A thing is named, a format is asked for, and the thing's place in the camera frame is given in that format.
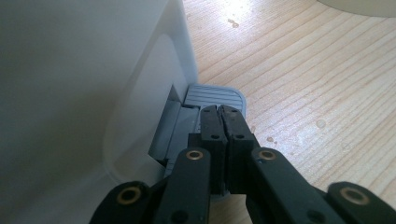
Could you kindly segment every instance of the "wooden floor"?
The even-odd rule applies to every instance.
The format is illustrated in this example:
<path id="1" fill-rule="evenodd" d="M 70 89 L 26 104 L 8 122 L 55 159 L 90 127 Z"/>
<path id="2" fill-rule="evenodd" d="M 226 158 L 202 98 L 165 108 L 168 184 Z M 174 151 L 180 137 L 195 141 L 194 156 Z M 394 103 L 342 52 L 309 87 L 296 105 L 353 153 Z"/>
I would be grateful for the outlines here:
<path id="1" fill-rule="evenodd" d="M 247 123 L 312 185 L 362 185 L 396 208 L 396 19 L 315 0 L 183 1 L 201 83 L 247 98 Z M 210 223 L 250 223 L 243 196 Z"/>

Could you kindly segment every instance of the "white curved object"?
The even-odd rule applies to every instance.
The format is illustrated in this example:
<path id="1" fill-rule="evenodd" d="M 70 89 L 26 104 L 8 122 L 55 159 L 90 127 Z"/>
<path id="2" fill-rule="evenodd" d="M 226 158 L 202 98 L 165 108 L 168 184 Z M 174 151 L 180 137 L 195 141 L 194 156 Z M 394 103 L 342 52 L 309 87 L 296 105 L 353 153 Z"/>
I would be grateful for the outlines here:
<path id="1" fill-rule="evenodd" d="M 163 99 L 197 78 L 180 1 L 0 5 L 0 223 L 87 223 L 111 177 L 155 182 Z"/>
<path id="2" fill-rule="evenodd" d="M 396 17 L 396 1 L 394 0 L 319 0 L 319 2 L 364 16 Z"/>

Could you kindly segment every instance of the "black mechanical arm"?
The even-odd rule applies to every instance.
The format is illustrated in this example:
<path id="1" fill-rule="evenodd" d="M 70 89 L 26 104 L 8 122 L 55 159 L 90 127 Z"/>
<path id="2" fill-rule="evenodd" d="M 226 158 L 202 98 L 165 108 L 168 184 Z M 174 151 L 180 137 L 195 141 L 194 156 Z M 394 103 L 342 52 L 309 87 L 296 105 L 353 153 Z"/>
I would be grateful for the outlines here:
<path id="1" fill-rule="evenodd" d="M 207 223 L 210 195 L 229 193 L 247 195 L 253 223 L 396 223 L 396 211 L 368 189 L 312 187 L 280 152 L 260 147 L 238 110 L 212 105 L 170 176 L 151 188 L 138 181 L 115 187 L 91 224 Z"/>

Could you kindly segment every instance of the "white container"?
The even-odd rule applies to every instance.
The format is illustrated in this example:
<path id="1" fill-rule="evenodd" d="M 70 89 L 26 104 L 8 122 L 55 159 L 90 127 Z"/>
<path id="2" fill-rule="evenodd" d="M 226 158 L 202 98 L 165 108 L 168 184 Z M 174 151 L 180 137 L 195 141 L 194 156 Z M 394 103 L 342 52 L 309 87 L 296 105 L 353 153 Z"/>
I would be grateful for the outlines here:
<path id="1" fill-rule="evenodd" d="M 396 17 L 395 0 L 319 0 L 319 2 L 364 16 Z"/>
<path id="2" fill-rule="evenodd" d="M 0 8 L 0 223 L 87 223 L 117 182 L 155 183 L 165 100 L 197 79 L 180 1 Z"/>

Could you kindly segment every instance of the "light pine board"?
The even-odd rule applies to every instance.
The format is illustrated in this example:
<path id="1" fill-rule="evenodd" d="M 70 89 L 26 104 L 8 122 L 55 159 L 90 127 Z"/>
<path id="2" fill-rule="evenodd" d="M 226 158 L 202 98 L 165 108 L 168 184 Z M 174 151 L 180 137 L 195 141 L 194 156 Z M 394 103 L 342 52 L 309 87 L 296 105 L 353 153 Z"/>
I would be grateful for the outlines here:
<path id="1" fill-rule="evenodd" d="M 362 185 L 396 208 L 396 19 L 313 0 L 185 0 L 201 83 L 237 88 L 263 147 L 312 185 Z M 210 223 L 249 223 L 244 196 Z"/>

